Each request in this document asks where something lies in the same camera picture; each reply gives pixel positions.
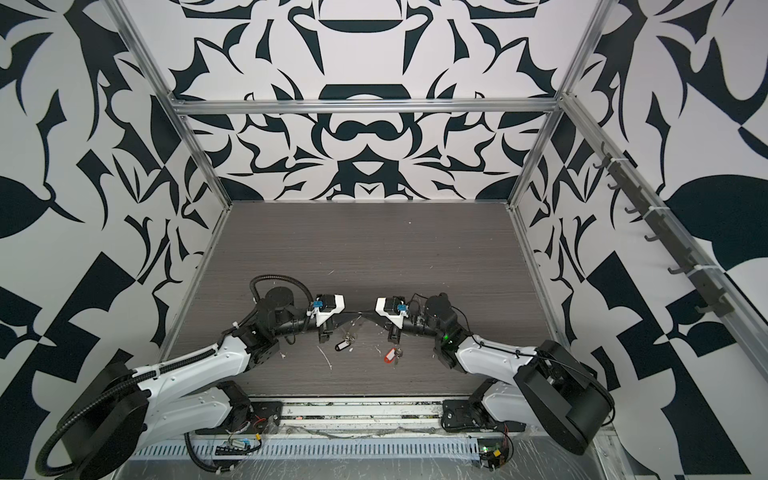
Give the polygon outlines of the red key tag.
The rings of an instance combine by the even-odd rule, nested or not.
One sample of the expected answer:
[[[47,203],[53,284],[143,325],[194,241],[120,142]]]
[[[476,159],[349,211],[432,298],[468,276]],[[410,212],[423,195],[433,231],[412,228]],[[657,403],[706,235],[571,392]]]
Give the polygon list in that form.
[[[394,359],[394,349],[396,347],[391,348],[384,356],[384,362],[387,364],[391,364]]]

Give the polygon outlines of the perforated metal ring plate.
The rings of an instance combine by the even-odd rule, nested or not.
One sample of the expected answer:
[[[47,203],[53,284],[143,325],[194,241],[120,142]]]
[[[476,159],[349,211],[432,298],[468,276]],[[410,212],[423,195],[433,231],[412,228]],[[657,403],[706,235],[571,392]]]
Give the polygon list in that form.
[[[355,343],[357,332],[365,324],[366,321],[371,320],[370,316],[370,311],[361,311],[358,313],[355,319],[350,321],[348,326],[345,328],[344,342],[346,343],[346,348],[350,348]]]

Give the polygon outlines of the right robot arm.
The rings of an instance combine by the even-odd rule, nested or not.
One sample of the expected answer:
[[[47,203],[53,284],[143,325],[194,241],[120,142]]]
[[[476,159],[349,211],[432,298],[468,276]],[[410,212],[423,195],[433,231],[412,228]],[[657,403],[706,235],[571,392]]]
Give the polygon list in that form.
[[[483,377],[468,399],[444,403],[441,427],[447,432],[533,426],[582,455],[614,410],[607,389],[563,345],[546,340],[517,347],[485,339],[444,293],[411,301],[383,297],[375,311],[392,339],[403,332],[431,337],[443,365]]]

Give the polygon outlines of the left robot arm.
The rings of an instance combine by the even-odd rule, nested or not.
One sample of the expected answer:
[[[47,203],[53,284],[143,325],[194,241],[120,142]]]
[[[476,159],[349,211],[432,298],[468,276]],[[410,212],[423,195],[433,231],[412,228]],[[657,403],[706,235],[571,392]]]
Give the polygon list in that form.
[[[345,309],[339,294],[306,296],[275,287],[255,296],[246,317],[211,345],[154,365],[105,367],[58,422],[35,460],[44,477],[101,479],[134,453],[197,430],[239,433],[260,423],[235,377],[265,363],[285,336],[317,331],[326,339]]]

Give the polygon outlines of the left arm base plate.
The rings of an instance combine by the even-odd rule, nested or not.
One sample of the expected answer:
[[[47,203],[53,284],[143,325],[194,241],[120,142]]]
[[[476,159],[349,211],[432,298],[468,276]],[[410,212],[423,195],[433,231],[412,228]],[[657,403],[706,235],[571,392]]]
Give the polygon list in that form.
[[[255,401],[245,410],[234,409],[218,427],[198,429],[196,435],[269,434],[276,432],[281,423],[284,404],[281,401]]]

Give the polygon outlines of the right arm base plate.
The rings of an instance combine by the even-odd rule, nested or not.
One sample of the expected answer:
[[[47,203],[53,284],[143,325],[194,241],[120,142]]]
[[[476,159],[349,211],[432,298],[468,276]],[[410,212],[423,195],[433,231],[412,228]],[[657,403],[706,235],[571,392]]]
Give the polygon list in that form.
[[[526,425],[516,421],[494,420],[479,402],[444,400],[441,428],[449,433],[462,432],[524,432]]]

